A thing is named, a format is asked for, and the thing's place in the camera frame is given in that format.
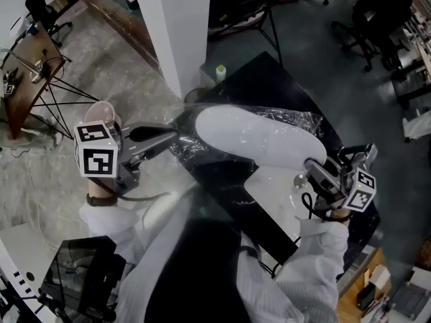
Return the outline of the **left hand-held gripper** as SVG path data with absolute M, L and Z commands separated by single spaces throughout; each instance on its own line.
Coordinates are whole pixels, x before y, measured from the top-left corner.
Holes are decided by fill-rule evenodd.
M 80 174 L 86 178 L 114 181 L 118 194 L 139 186 L 141 162 L 160 150 L 167 150 L 178 139 L 175 129 L 134 123 L 120 128 L 102 121 L 81 123 L 74 128 L 74 150 Z

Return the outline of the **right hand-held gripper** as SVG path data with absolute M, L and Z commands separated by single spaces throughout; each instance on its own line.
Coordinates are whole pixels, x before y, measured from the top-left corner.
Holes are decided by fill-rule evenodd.
M 328 157 L 323 165 L 309 158 L 304 166 L 305 171 L 294 178 L 294 187 L 311 185 L 317 194 L 312 208 L 317 212 L 329 209 L 363 212 L 376 195 L 376 178 L 369 174 L 362 157 Z

